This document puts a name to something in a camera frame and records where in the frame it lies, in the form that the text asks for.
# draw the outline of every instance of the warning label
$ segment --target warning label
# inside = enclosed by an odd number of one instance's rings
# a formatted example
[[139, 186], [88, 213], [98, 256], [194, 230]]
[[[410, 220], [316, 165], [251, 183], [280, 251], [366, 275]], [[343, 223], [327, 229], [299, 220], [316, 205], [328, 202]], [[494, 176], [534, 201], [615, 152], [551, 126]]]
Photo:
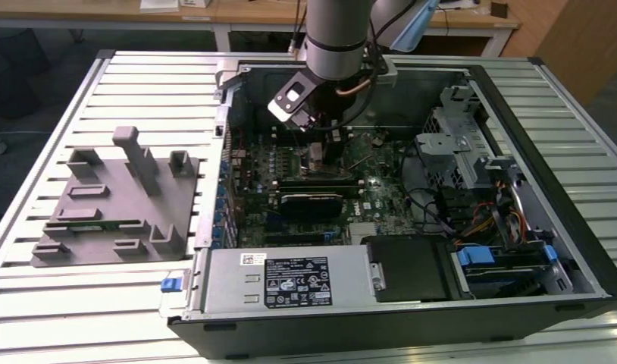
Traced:
[[267, 259], [264, 279], [270, 309], [334, 304], [327, 257]]

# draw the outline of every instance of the metal bracket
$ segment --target metal bracket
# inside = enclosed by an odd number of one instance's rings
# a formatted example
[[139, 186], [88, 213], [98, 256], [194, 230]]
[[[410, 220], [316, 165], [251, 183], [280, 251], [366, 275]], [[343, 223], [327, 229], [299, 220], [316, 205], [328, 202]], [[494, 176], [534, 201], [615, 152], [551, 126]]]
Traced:
[[222, 59], [216, 63], [216, 88], [219, 90], [228, 89], [242, 83], [242, 72], [239, 70], [239, 60]]
[[430, 155], [451, 155], [468, 152], [471, 144], [466, 137], [442, 133], [424, 133], [418, 135], [422, 152]]
[[382, 263], [372, 263], [370, 265], [370, 270], [372, 272], [372, 285], [374, 290], [384, 290], [387, 287], [386, 276], [383, 274], [383, 265]]

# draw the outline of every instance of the blue latch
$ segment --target blue latch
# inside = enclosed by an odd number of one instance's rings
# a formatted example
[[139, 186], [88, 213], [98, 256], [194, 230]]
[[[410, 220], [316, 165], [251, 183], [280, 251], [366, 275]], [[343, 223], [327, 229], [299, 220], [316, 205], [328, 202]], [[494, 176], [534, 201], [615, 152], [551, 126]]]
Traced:
[[183, 278], [166, 278], [160, 282], [160, 291], [163, 293], [180, 292], [183, 291]]
[[544, 248], [544, 254], [548, 256], [550, 262], [555, 262], [559, 260], [559, 254], [556, 253], [556, 249], [553, 249], [553, 246], [546, 245]]
[[488, 246], [467, 246], [458, 252], [460, 264], [494, 264], [495, 258]]

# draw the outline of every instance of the cable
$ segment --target cable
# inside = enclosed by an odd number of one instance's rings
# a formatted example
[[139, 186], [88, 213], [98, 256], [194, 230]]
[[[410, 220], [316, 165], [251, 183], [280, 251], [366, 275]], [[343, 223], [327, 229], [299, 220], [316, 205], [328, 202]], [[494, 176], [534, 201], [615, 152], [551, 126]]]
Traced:
[[408, 13], [410, 9], [418, 4], [418, 0], [412, 0], [412, 2], [406, 6], [406, 8], [399, 11], [399, 13], [390, 19], [388, 23], [379, 29], [379, 33], [376, 34], [376, 38], [379, 39], [386, 33], [386, 30], [398, 22], [398, 20]]
[[372, 28], [372, 48], [374, 48], [374, 54], [372, 54], [372, 65], [374, 65], [374, 71], [372, 75], [370, 76], [370, 80], [372, 81], [372, 85], [370, 86], [368, 90], [368, 95], [366, 96], [366, 100], [363, 101], [363, 104], [356, 110], [356, 112], [347, 118], [344, 119], [340, 123], [331, 127], [315, 127], [314, 130], [316, 131], [334, 131], [348, 125], [356, 118], [363, 114], [363, 112], [367, 110], [370, 103], [372, 102], [372, 97], [374, 97], [374, 92], [376, 90], [376, 77], [379, 76], [379, 43], [378, 43], [378, 35], [374, 27], [372, 20], [370, 20], [370, 27]]
[[406, 191], [406, 186], [403, 184], [403, 168], [406, 166], [406, 159], [408, 157], [408, 150], [410, 150], [410, 147], [412, 145], [414, 145], [414, 143], [408, 144], [408, 146], [406, 147], [406, 151], [403, 153], [402, 166], [400, 166], [400, 170], [399, 170], [399, 181], [400, 181], [399, 188], [402, 189], [402, 192], [404, 193], [404, 195], [410, 199], [410, 201], [414, 203], [414, 205], [418, 206], [424, 211], [424, 213], [427, 213], [430, 216], [432, 216], [435, 221], [438, 221], [439, 225], [442, 225], [443, 231], [448, 235], [452, 235], [454, 237], [456, 237], [459, 235], [456, 230], [447, 224], [447, 222], [438, 216], [438, 214], [435, 214], [430, 209], [427, 209], [427, 207], [422, 203], [418, 202], [416, 199], [414, 199], [414, 197], [408, 194], [408, 191]]
[[443, 11], [443, 16], [447, 18], [447, 36], [451, 34], [451, 23], [448, 22], [448, 10], [456, 10], [456, 9], [444, 9], [440, 6], [438, 6], [438, 9]]
[[294, 28], [292, 28], [292, 40], [296, 40], [298, 37], [298, 22], [300, 21], [300, 3], [302, 0], [298, 0], [298, 6], [296, 6], [296, 22], [294, 23]]
[[298, 38], [300, 38], [300, 32], [302, 32], [302, 27], [304, 26], [304, 23], [307, 21], [307, 9], [310, 8], [310, 4], [304, 7], [304, 14], [302, 15], [302, 22], [300, 26], [298, 27]]

